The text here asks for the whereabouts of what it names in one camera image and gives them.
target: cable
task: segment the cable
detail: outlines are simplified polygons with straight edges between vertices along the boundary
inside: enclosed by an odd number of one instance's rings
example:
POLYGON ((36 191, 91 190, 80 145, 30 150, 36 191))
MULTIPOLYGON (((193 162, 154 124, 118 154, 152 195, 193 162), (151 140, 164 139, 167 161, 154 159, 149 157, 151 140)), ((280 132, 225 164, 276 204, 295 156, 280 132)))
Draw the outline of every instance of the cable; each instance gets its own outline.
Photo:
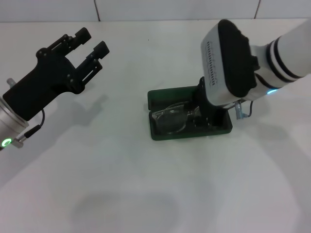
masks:
POLYGON ((42 126, 43 126, 44 121, 45 121, 45 112, 44 112, 44 110, 43 110, 43 109, 41 110, 41 112, 42 112, 42 121, 41 121, 41 123, 40 123, 40 127, 42 127, 42 126))
POLYGON ((41 123, 40 123, 39 125, 34 126, 34 127, 33 127, 32 129, 30 129, 29 131, 27 131, 27 132, 24 134, 24 136, 25 136, 26 138, 30 138, 32 135, 34 135, 36 132, 38 132, 38 130, 40 130, 41 127, 43 126, 44 121, 45 121, 45 112, 44 112, 43 109, 41 110, 41 112, 42 112, 42 121, 41 121, 41 123))
POLYGON ((252 113, 253 113, 253 102, 254 101, 251 101, 251 105, 249 106, 249 114, 247 117, 251 117, 252 113))

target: ventilation grille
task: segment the ventilation grille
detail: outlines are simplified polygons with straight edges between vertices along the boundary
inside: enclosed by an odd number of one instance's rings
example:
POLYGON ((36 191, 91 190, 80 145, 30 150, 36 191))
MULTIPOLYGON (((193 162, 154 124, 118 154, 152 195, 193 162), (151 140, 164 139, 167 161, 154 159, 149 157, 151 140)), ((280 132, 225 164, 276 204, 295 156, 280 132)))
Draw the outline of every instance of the ventilation grille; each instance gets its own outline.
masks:
POLYGON ((209 78, 209 86, 217 84, 217 75, 214 64, 214 53, 212 42, 208 41, 206 45, 207 70, 209 78))

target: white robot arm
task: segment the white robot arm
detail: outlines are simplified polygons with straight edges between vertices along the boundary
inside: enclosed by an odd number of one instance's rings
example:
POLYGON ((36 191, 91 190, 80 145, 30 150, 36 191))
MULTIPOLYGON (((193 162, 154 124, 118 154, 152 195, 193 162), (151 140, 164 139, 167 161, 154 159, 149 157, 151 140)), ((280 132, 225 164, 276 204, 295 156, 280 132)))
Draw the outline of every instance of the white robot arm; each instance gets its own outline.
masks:
POLYGON ((201 43, 204 77, 196 87, 148 93, 154 140, 229 133, 228 109, 251 116, 253 101, 311 73, 311 19, 265 46, 251 46, 229 20, 201 43), (251 101, 250 114, 241 103, 251 101))
POLYGON ((0 150, 11 143, 21 148, 23 142, 42 127, 45 106, 64 92, 80 94, 103 68, 99 59, 109 53, 103 41, 77 68, 66 58, 67 54, 90 38, 86 28, 78 31, 75 37, 65 34, 36 53, 36 67, 18 83, 8 79, 11 88, 0 97, 0 150), (43 114, 41 124, 21 134, 29 126, 27 121, 40 111, 43 114))
POLYGON ((265 46, 249 46, 233 23, 222 20, 204 38, 201 51, 207 100, 230 108, 311 73, 311 19, 265 46))

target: white table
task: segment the white table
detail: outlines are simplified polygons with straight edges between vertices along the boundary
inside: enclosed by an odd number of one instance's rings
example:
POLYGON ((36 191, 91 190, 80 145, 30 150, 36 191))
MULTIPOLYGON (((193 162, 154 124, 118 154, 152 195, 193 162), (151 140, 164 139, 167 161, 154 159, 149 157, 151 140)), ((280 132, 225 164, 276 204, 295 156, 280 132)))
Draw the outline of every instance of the white table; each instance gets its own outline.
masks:
MULTIPOLYGON (((233 22, 263 45, 303 21, 233 22)), ((150 138, 147 92, 197 85, 200 42, 217 22, 0 24, 2 94, 65 33, 93 37, 74 65, 101 40, 111 50, 83 94, 59 96, 23 149, 1 151, 0 232, 310 232, 310 78, 255 101, 250 119, 230 110, 230 134, 150 138)))

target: white tile wall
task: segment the white tile wall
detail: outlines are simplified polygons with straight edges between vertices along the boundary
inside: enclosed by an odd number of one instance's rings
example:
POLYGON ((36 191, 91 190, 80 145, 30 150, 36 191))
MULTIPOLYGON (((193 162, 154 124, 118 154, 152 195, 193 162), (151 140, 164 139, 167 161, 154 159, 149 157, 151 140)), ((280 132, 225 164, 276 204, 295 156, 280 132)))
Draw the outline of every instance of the white tile wall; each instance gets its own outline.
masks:
POLYGON ((98 21, 93 0, 0 0, 0 22, 98 21))
POLYGON ((261 0, 257 18, 311 17, 311 0, 261 0))
POLYGON ((254 18, 259 0, 96 0, 101 21, 254 18))

